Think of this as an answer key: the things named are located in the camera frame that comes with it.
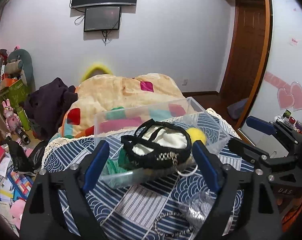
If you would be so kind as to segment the yellow felt ball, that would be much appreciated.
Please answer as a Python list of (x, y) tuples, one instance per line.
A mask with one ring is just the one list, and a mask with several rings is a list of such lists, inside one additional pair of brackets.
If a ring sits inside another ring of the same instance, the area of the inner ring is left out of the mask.
[(186, 130), (186, 132), (188, 133), (188, 135), (190, 136), (191, 139), (191, 143), (193, 144), (196, 141), (201, 141), (204, 145), (206, 145), (207, 142), (207, 138), (205, 133), (199, 129), (199, 128), (195, 128), (195, 127), (191, 127), (188, 128)]

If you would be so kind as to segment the black trimmed white pouch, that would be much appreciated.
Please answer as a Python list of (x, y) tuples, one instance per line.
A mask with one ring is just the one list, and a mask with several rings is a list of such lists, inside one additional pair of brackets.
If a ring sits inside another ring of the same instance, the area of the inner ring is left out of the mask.
[(133, 135), (121, 137), (129, 161), (140, 168), (161, 170), (185, 163), (192, 143), (186, 130), (169, 122), (150, 119)]

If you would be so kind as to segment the green knitted cloth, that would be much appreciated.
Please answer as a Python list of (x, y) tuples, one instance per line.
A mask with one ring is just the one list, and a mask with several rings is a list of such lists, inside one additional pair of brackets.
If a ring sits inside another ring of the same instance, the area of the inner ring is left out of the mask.
[(135, 169), (135, 166), (129, 161), (129, 158), (124, 149), (121, 149), (118, 159), (108, 159), (106, 162), (107, 174), (120, 174), (126, 173)]

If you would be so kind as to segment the clear plastic bag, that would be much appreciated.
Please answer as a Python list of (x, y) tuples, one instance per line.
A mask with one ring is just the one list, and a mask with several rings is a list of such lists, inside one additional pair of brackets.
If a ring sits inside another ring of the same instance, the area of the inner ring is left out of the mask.
[(207, 219), (216, 197), (209, 191), (201, 191), (179, 205), (179, 210), (192, 228), (199, 230)]

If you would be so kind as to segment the blue white patterned cover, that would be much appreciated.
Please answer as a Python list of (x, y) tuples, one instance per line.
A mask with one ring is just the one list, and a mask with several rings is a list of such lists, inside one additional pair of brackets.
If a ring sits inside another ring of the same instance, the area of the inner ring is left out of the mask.
[[(207, 112), (213, 117), (209, 118), (208, 114), (204, 112), (199, 113), (196, 125), (205, 132), (211, 141), (216, 141), (215, 139), (218, 139), (219, 135), (222, 135), (222, 139), (226, 139), (226, 133), (230, 137), (239, 138), (231, 125), (213, 109), (208, 108)], [(110, 146), (110, 159), (118, 159), (122, 134), (109, 135), (106, 138)], [(46, 147), (42, 168), (49, 172), (65, 170), (77, 160), (81, 161), (93, 150), (93, 135), (74, 140), (56, 138)], [(252, 165), (231, 153), (227, 145), (218, 156), (222, 163), (231, 164), (239, 171), (253, 170)], [(102, 181), (102, 176), (100, 176), (94, 189), (86, 195), (86, 200), (95, 218), (110, 239), (170, 239), (164, 238), (154, 231), (154, 221), (165, 215), (157, 223), (160, 233), (179, 234), (187, 230), (189, 223), (182, 216), (179, 205), (198, 192), (208, 191), (199, 170), (189, 177), (181, 177), (174, 172), (142, 184), (113, 189), (114, 185), (115, 182), (111, 182), (111, 186), (109, 186), (107, 182)], [(78, 234), (65, 191), (60, 190), (59, 197), (69, 231)], [(236, 193), (234, 206), (224, 233), (234, 230), (242, 199), (243, 191), (239, 190)]]

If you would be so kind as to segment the brown wooden door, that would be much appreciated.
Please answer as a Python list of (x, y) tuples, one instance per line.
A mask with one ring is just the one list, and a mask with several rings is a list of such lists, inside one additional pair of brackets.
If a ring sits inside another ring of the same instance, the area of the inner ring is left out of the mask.
[(234, 0), (234, 28), (220, 95), (226, 106), (246, 100), (234, 129), (247, 117), (265, 71), (271, 13), (269, 0)]

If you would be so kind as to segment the pink bunny figurine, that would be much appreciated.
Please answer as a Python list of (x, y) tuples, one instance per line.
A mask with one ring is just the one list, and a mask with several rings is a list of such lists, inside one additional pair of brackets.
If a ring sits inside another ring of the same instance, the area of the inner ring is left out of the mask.
[(2, 106), (6, 127), (10, 132), (14, 132), (17, 127), (21, 127), (20, 118), (14, 113), (14, 109), (11, 107), (9, 99), (4, 100)]

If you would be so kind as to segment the dark purple garment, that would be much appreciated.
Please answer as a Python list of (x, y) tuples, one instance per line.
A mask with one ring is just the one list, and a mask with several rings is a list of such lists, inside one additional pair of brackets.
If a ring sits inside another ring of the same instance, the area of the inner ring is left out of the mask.
[(49, 141), (61, 127), (66, 112), (77, 100), (76, 88), (68, 87), (57, 77), (29, 94), (23, 109), (37, 137)]

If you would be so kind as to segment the green cardboard box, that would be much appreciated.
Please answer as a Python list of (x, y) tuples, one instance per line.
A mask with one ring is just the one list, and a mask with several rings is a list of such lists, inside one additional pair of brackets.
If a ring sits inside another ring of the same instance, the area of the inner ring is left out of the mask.
[(19, 103), (26, 100), (29, 93), (29, 87), (22, 80), (18, 80), (10, 87), (6, 87), (0, 91), (0, 106), (2, 106), (2, 101), (9, 99), (13, 108), (18, 107)]

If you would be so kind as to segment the beige patchwork plush blanket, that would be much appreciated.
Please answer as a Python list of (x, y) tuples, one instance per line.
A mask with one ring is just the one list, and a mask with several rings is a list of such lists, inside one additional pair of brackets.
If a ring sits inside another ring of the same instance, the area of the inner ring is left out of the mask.
[(95, 75), (76, 89), (78, 100), (65, 114), (54, 140), (76, 137), (95, 125), (95, 116), (115, 108), (132, 108), (182, 99), (175, 81), (163, 74), (149, 73), (134, 78), (110, 74)]

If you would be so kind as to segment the green dinosaur plush toy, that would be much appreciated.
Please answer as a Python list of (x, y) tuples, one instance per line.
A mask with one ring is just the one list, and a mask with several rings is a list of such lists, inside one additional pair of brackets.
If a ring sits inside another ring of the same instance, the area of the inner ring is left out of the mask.
[(4, 73), (9, 75), (19, 74), (23, 84), (30, 86), (34, 79), (30, 53), (25, 49), (18, 49), (10, 53), (4, 67)]

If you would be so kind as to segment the yellow plush headband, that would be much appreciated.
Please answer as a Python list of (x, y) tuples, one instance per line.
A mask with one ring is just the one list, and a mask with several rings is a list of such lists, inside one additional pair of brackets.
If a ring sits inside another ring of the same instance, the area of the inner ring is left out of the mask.
[(90, 77), (95, 75), (113, 75), (113, 72), (105, 65), (101, 63), (94, 63), (92, 64), (87, 70), (84, 72), (84, 75), (81, 77), (80, 82), (83, 82)]

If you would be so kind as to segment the pink heart wall decoration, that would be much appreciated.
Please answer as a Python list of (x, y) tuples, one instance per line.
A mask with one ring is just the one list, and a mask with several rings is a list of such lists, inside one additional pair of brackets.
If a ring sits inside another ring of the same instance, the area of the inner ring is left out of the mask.
[(279, 88), (277, 98), (280, 109), (302, 110), (302, 86), (298, 82), (291, 83), (289, 88)]

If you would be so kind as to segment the small wall monitor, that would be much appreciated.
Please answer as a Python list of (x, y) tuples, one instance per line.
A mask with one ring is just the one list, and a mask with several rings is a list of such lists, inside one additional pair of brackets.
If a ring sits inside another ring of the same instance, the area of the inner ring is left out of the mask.
[(121, 14), (121, 7), (86, 8), (84, 32), (118, 30), (120, 28)]

